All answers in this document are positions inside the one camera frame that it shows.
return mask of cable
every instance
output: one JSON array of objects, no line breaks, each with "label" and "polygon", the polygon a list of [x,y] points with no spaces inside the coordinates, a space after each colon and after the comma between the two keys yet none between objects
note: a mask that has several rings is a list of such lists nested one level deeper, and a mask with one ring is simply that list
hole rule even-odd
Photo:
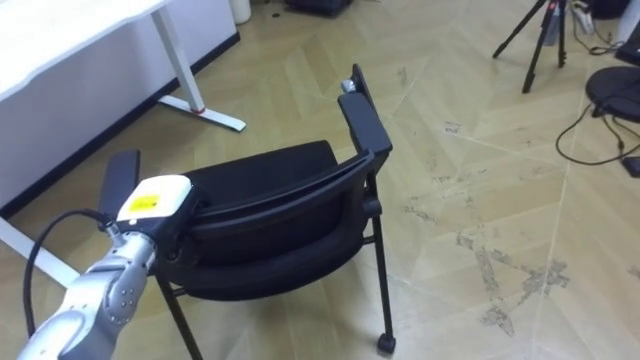
[{"label": "cable", "polygon": [[27,323],[27,333],[29,337],[33,336],[36,332],[35,320],[33,316],[33,306],[31,303],[31,280],[33,278],[33,268],[36,263],[36,257],[40,252],[40,248],[42,247],[42,243],[47,238],[51,230],[58,225],[62,220],[73,216],[73,215],[81,215],[91,219],[96,220],[101,225],[108,225],[111,222],[109,216],[100,213],[91,209],[79,209],[79,210],[71,210],[67,211],[64,214],[55,218],[44,231],[38,236],[36,241],[33,244],[33,248],[31,248],[31,253],[29,253],[29,258],[27,259],[27,265],[24,269],[24,278],[22,282],[22,304],[24,306],[24,316]]},{"label": "cable", "polygon": [[606,54],[611,54],[613,52],[616,52],[622,45],[624,45],[623,41],[618,41],[614,44],[611,43],[611,40],[607,40],[604,38],[604,36],[602,36],[602,34],[600,34],[600,32],[598,31],[598,28],[595,25],[595,22],[593,23],[593,29],[595,30],[596,35],[600,38],[600,40],[602,40],[605,44],[607,44],[608,46],[592,46],[589,47],[589,45],[585,44],[579,37],[578,37],[578,30],[577,30],[577,19],[576,19],[576,15],[573,13],[573,11],[571,11],[571,18],[573,19],[573,38],[576,40],[576,42],[578,42],[580,45],[582,45],[583,48],[585,48],[585,50],[587,50],[587,52],[589,53],[589,55],[593,55],[593,56],[602,56],[602,55],[606,55]]},{"label": "cable", "polygon": [[[624,89],[627,89],[628,87],[631,87],[631,86],[634,86],[634,85],[636,85],[636,82],[633,82],[633,83],[631,83],[631,84],[628,84],[627,86],[625,86],[625,87],[623,87],[623,88],[621,88],[621,89],[616,90],[616,92],[621,91],[621,90],[624,90]],[[602,108],[602,107],[604,106],[605,102],[606,102],[607,100],[609,100],[609,99],[612,99],[612,98],[621,98],[621,99],[625,99],[625,100],[628,100],[628,101],[633,101],[633,102],[635,102],[635,103],[640,104],[640,101],[638,101],[638,100],[636,100],[636,99],[631,99],[631,98],[628,98],[628,97],[626,97],[626,96],[616,95],[615,93],[614,93],[614,94],[611,94],[611,95],[608,95],[608,96],[605,96],[605,97],[604,97],[604,98],[602,98],[601,100],[595,100],[593,103],[594,103],[597,107]],[[592,105],[593,105],[593,104],[589,104],[589,105],[587,105],[587,106],[584,108],[584,110],[582,111],[582,114],[580,114],[580,117],[579,117],[579,118],[578,118],[578,119],[577,119],[573,124],[571,124],[568,128],[564,129],[564,130],[560,133],[560,135],[558,135],[558,137],[556,138],[556,144],[555,144],[555,145],[556,145],[556,151],[558,152],[558,154],[560,154],[560,156],[562,156],[563,158],[565,158],[565,159],[567,159],[567,160],[569,160],[569,161],[571,161],[571,162],[573,162],[573,163],[576,163],[576,164],[586,165],[586,166],[598,166],[598,165],[608,164],[608,163],[613,162],[613,161],[622,160],[623,158],[625,158],[625,157],[627,157],[627,156],[629,156],[629,155],[633,154],[634,152],[636,152],[636,151],[638,151],[638,150],[640,149],[640,144],[638,144],[638,145],[636,145],[633,149],[631,149],[631,150],[629,150],[629,151],[625,152],[625,151],[624,151],[624,149],[625,149],[624,141],[622,141],[622,138],[620,137],[620,135],[619,135],[619,134],[618,134],[618,133],[617,133],[617,132],[616,132],[616,131],[611,127],[611,125],[609,124],[609,122],[607,122],[606,117],[605,117],[605,116],[602,116],[602,121],[603,121],[604,125],[605,125],[605,126],[607,127],[607,129],[609,129],[609,131],[611,131],[611,133],[616,137],[616,140],[617,140],[617,142],[618,142],[618,144],[617,144],[618,152],[619,152],[618,156],[613,157],[613,158],[609,158],[609,159],[606,159],[606,160],[602,160],[602,161],[588,162],[588,161],[578,160],[578,159],[576,159],[576,158],[573,158],[573,157],[571,157],[571,156],[569,156],[569,155],[565,154],[565,153],[564,153],[564,151],[562,151],[562,149],[560,148],[560,141],[562,140],[562,138],[563,138],[563,137],[564,137],[564,136],[565,136],[569,131],[571,131],[573,128],[575,128],[576,126],[578,126],[578,124],[579,124],[580,122],[582,122],[582,120],[584,119],[584,116],[587,114],[587,111],[589,111],[589,109],[591,108],[591,106],[592,106]],[[623,124],[621,124],[620,122],[618,122],[618,120],[617,120],[615,117],[613,117],[613,122],[614,122],[617,126],[619,126],[619,127],[623,128],[623,129],[625,129],[625,130],[629,131],[630,133],[634,134],[638,139],[640,139],[640,134],[638,134],[637,132],[635,132],[635,131],[634,131],[634,130],[632,130],[631,128],[627,127],[626,125],[623,125]]]},{"label": "cable", "polygon": [[637,137],[638,139],[640,139],[640,134],[638,134],[637,132],[635,132],[633,129],[631,129],[630,127],[628,127],[627,125],[623,125],[618,121],[618,118],[616,118],[615,116],[612,116],[612,120],[613,123],[616,124],[616,126],[621,127],[625,130],[627,130],[628,132],[632,133],[635,137]]}]

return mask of chair wheel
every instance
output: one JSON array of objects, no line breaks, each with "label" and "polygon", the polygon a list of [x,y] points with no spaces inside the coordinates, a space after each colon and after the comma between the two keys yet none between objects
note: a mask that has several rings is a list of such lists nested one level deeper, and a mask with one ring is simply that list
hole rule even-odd
[{"label": "chair wheel", "polygon": [[388,334],[380,335],[378,339],[378,350],[385,354],[393,354],[396,349],[396,338]]}]

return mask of wooden floor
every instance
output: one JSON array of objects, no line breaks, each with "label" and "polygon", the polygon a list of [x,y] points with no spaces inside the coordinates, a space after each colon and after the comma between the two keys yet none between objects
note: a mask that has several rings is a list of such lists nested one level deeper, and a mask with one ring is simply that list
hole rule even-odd
[{"label": "wooden floor", "polygon": [[[617,360],[640,354],[640,183],[618,163],[569,164],[558,133],[587,104],[584,84],[610,56],[571,37],[568,62],[544,48],[529,95],[520,89],[540,16],[492,60],[529,0],[356,0],[335,20],[255,4],[242,41],[197,76],[211,107],[240,117],[237,134],[157,106],[11,219],[35,236],[55,215],[95,207],[108,157],[139,148],[143,175],[328,139],[353,154],[336,103],[351,64],[362,65],[395,149],[381,172],[396,359]],[[601,24],[600,30],[615,29]],[[584,37],[598,44],[597,39]],[[628,145],[635,144],[628,133]],[[616,155],[599,120],[563,148]],[[109,246],[71,220],[48,247],[78,269]],[[243,303],[181,298],[206,359],[377,359],[383,329],[373,249],[325,280]],[[26,340],[24,260],[0,245],[0,348]],[[38,273],[41,322],[63,290]],[[150,283],[118,359],[186,359]]]}]

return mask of tripod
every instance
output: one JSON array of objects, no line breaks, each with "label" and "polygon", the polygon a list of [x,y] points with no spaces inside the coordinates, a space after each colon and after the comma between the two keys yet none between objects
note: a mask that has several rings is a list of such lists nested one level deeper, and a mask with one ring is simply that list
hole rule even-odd
[{"label": "tripod", "polygon": [[[529,10],[527,15],[520,21],[518,26],[513,29],[513,32],[505,42],[498,46],[498,49],[495,53],[493,53],[493,58],[497,58],[500,56],[500,53],[504,51],[504,49],[509,45],[511,40],[513,40],[520,31],[527,25],[529,20],[533,18],[533,16],[542,8],[544,3],[547,0],[537,0],[533,8]],[[545,37],[549,31],[549,25],[551,24],[551,20],[553,17],[553,13],[556,11],[556,7],[560,7],[560,29],[559,29],[559,46],[558,46],[558,67],[563,67],[565,60],[567,58],[567,53],[564,50],[564,19],[565,19],[565,9],[567,7],[567,0],[549,0],[549,5],[547,6],[547,12],[544,14],[544,18],[542,19],[542,30],[540,31],[540,37],[538,38],[538,43],[536,44],[536,50],[533,53],[533,58],[531,59],[531,65],[529,65],[529,71],[527,71],[527,77],[524,79],[524,86],[522,87],[522,93],[526,94],[531,90],[531,85],[533,84],[533,79],[536,77],[535,70],[536,64],[538,63],[538,58],[540,57],[540,50],[542,49],[542,45],[544,43]]]}]

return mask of white bin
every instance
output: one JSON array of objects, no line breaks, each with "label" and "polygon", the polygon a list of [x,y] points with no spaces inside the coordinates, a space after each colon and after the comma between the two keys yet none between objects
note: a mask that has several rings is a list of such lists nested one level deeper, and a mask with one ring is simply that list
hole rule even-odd
[{"label": "white bin", "polygon": [[231,12],[236,25],[244,24],[251,18],[251,3],[249,0],[229,0]]}]

